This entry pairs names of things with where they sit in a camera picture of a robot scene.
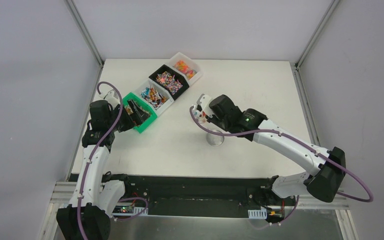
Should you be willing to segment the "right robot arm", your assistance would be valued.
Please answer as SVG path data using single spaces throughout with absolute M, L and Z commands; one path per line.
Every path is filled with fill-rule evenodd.
M 293 136 L 275 124 L 265 114 L 253 109 L 240 110 L 222 94 L 216 98 L 202 94 L 196 111 L 208 123 L 239 138 L 269 147 L 304 169 L 290 176 L 275 175 L 264 190 L 264 200 L 276 205 L 286 197 L 309 193 L 314 198 L 331 203 L 346 175 L 345 152 L 334 147 L 317 146 Z

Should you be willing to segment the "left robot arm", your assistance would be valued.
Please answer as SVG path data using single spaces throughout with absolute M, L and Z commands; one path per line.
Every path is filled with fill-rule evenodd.
M 81 139 L 82 164 L 75 190 L 66 207 L 56 214 L 58 226 L 67 240 L 106 240 L 110 218 L 118 201 L 132 198 L 126 180 L 103 181 L 116 132 L 143 124 L 151 115 L 132 99 L 120 103 L 97 100 L 89 105 L 90 119 Z

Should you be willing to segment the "clear plastic jar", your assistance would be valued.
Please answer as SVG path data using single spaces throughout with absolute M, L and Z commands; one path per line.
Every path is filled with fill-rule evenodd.
M 203 127 L 208 129 L 211 126 L 211 124 L 207 121 L 206 114 L 204 111 L 199 111 L 195 109 L 193 111 L 193 116 L 198 121 L 198 123 Z

